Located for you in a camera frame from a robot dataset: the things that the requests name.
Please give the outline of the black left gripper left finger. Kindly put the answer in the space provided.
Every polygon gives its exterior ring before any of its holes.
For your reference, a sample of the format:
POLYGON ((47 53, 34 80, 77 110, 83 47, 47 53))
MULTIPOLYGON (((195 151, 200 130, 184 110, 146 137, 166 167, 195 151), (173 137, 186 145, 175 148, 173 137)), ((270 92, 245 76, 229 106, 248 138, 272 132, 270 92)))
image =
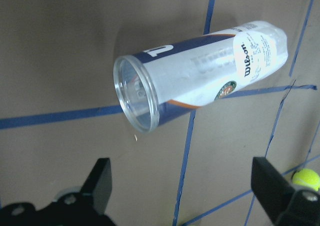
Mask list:
POLYGON ((81 187, 65 190, 42 209, 16 202, 0 210, 1 225, 115 225, 105 214, 112 192, 109 158, 99 158, 81 187))

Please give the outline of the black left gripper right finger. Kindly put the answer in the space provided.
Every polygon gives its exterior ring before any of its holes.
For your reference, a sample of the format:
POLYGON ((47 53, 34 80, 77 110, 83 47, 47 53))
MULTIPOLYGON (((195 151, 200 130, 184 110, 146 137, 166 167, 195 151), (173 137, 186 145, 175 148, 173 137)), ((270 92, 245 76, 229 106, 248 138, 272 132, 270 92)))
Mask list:
POLYGON ((254 157, 251 188, 273 225, 319 225, 320 194, 288 182, 265 157, 254 157))

